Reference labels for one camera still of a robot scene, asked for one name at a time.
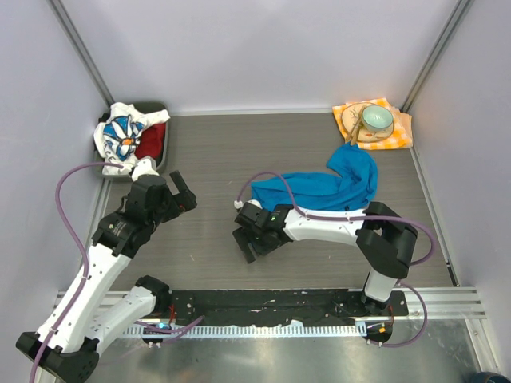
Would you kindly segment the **white flower print t shirt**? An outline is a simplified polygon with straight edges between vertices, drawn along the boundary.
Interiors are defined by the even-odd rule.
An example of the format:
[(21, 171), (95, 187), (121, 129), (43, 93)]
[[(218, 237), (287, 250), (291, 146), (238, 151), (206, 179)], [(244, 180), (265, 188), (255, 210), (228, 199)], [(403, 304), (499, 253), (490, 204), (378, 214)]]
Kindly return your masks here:
[(140, 158), (136, 151), (143, 135), (158, 124), (166, 125), (170, 116), (162, 104), (135, 104), (116, 102), (110, 106), (104, 121), (99, 121), (93, 132), (93, 142), (99, 157), (106, 163), (101, 175), (106, 178), (128, 176)]

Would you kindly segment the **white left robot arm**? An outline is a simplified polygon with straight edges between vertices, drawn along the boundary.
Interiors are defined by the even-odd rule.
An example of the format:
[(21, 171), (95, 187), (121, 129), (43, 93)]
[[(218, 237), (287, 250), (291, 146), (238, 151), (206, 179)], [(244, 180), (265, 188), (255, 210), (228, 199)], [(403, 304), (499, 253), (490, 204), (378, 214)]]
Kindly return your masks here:
[(169, 286), (146, 275), (122, 300), (95, 316), (112, 284), (156, 229), (196, 207), (196, 196), (182, 175), (174, 171), (170, 177), (176, 194), (155, 171), (135, 177), (121, 206), (99, 221), (90, 246), (80, 249), (82, 267), (57, 308), (36, 331), (20, 335), (16, 347), (32, 362), (30, 381), (42, 369), (64, 382), (84, 382), (123, 330), (146, 315), (162, 318), (168, 313)]

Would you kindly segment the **orange checkered cloth napkin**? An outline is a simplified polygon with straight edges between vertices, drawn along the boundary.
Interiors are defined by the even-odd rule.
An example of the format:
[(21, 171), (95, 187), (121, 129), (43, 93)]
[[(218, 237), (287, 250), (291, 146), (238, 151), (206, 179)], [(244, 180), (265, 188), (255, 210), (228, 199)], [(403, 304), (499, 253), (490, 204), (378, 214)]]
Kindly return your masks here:
[(335, 122), (346, 143), (367, 151), (413, 147), (412, 117), (376, 98), (332, 107)]

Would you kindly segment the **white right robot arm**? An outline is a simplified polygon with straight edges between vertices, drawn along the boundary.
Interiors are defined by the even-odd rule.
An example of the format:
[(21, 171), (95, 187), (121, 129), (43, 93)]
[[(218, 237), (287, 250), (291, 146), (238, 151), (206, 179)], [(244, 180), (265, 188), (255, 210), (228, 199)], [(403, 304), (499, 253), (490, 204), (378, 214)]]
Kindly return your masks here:
[(418, 231), (383, 203), (356, 211), (314, 211), (286, 204), (269, 211), (251, 199), (236, 201), (234, 207), (239, 227), (232, 235), (248, 263), (291, 242), (357, 247), (370, 264), (360, 296), (368, 314), (386, 310), (394, 286), (408, 275)]

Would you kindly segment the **blue t shirt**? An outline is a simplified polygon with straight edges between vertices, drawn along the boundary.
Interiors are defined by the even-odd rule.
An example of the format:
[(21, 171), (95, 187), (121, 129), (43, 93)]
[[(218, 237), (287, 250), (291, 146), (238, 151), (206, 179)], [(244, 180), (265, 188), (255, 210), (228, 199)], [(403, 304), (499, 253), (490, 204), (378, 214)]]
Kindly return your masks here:
[(270, 211), (292, 200), (317, 211), (353, 211), (374, 199), (378, 167), (367, 152), (344, 144), (327, 161), (327, 168), (333, 172), (291, 172), (253, 182), (252, 198)]

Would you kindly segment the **light blue ceramic bowl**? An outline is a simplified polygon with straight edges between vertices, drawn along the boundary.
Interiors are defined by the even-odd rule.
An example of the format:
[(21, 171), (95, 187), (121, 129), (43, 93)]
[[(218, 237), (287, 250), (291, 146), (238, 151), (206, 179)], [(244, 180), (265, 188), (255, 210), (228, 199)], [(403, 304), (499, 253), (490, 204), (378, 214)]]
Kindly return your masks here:
[(362, 122), (372, 132), (380, 132), (389, 128), (394, 123), (390, 110), (379, 106), (370, 105), (362, 111)]

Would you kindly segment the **gold fork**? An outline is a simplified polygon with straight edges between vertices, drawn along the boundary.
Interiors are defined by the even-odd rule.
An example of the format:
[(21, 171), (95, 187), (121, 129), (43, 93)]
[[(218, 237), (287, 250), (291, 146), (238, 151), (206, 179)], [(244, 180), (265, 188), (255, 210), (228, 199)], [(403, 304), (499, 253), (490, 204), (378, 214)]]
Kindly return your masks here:
[(349, 133), (348, 137), (347, 137), (347, 142), (350, 143), (351, 146), (355, 146), (357, 144), (357, 141), (358, 141), (358, 135), (359, 135), (359, 130), (361, 128), (361, 125), (362, 125), (362, 116), (363, 116), (363, 111), (366, 107), (363, 106), (361, 107), (361, 109), (358, 111), (358, 115), (357, 115), (357, 119), (355, 120), (355, 123), (353, 125), (353, 128), (351, 130), (351, 132)]

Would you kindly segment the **cream floral plate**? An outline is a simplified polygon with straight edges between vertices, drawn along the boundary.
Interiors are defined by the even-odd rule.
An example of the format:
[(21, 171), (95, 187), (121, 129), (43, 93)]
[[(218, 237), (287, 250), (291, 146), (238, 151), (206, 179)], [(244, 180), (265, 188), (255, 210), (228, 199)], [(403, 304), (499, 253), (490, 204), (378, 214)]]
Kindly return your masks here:
[(348, 105), (341, 112), (341, 128), (347, 134), (346, 141), (376, 143), (394, 132), (394, 116), (391, 111), (372, 102)]

